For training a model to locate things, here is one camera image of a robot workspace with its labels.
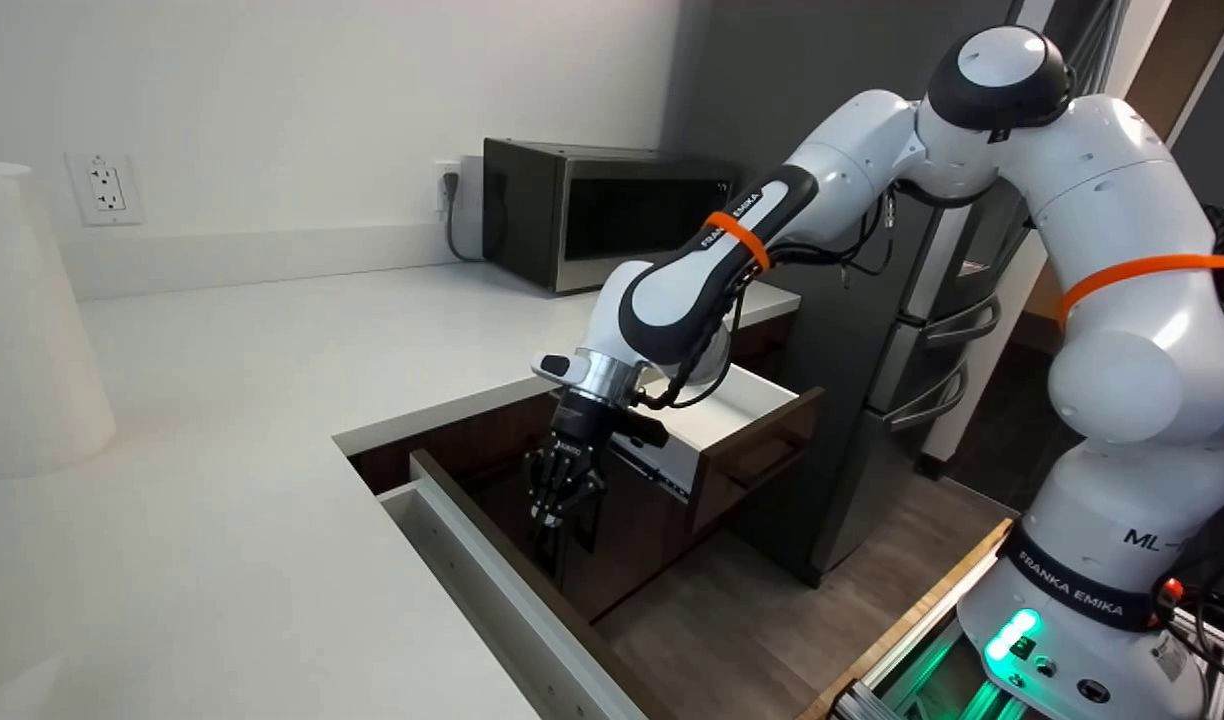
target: white wall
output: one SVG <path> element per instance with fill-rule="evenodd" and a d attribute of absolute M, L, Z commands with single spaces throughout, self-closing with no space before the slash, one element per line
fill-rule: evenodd
<path fill-rule="evenodd" d="M 679 0 L 0 0 L 0 159 L 86 294 L 444 260 L 431 166 L 485 133 L 655 144 Z M 86 229 L 64 153 L 134 153 Z"/>

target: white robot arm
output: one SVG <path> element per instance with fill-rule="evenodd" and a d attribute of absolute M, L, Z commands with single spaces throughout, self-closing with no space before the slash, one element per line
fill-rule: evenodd
<path fill-rule="evenodd" d="M 1154 129 L 1117 96 L 1074 96 L 1062 54 L 1029 27 L 960 42 L 923 102 L 854 96 L 686 255 L 617 270 L 587 345 L 541 366 L 563 400 L 532 466 L 532 518 L 560 534 L 601 494 L 611 432 L 665 439 L 633 406 L 676 406 L 747 280 L 843 255 L 897 179 L 949 203 L 1009 179 L 1074 306 L 1048 388 L 1083 443 L 960 604 L 985 674 L 1044 716 L 1196 716 L 1206 664 L 1160 660 L 1154 594 L 1224 507 L 1224 255 Z M 638 394 L 643 366 L 671 377 L 655 400 Z M 1039 618 L 1023 656 L 993 650 L 1018 612 Z"/>

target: drawer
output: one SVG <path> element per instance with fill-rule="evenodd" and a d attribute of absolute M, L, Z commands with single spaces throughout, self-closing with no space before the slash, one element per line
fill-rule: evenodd
<path fill-rule="evenodd" d="M 611 650 L 467 513 L 431 458 L 413 453 L 409 468 L 403 490 L 377 498 L 381 507 L 541 716 L 659 716 Z"/>
<path fill-rule="evenodd" d="M 822 394 L 798 395 L 734 366 L 710 400 L 643 417 L 668 427 L 668 443 L 638 448 L 617 439 L 617 448 L 692 507 L 692 528 L 704 528 L 800 459 L 815 435 Z"/>
<path fill-rule="evenodd" d="M 659 412 L 676 427 L 668 448 L 654 458 L 622 443 L 625 453 L 604 458 L 610 498 L 601 502 L 598 543 L 567 543 L 543 583 L 580 620 L 601 620 L 676 563 L 747 494 L 780 477 L 808 448 L 815 406 L 822 394 L 798 395 L 734 366 L 713 400 Z M 509 558 L 532 558 L 523 453 L 543 439 L 554 409 L 543 383 L 427 409 L 413 432 L 361 448 L 351 466 L 377 494 L 390 494 L 413 484 L 413 458 L 427 458 L 460 507 L 509 542 Z"/>

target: microwave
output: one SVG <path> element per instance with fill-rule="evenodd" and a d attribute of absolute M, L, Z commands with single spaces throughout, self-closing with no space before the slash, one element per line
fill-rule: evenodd
<path fill-rule="evenodd" d="M 722 159 L 485 140 L 485 260 L 548 294 L 601 288 L 625 260 L 676 255 L 736 185 Z"/>

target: kitchen counter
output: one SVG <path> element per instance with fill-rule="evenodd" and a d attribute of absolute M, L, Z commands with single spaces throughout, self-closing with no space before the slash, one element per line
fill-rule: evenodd
<path fill-rule="evenodd" d="M 0 716 L 532 716 L 338 435 L 532 377 L 587 307 L 496 270 L 86 306 L 120 435 L 0 481 Z"/>

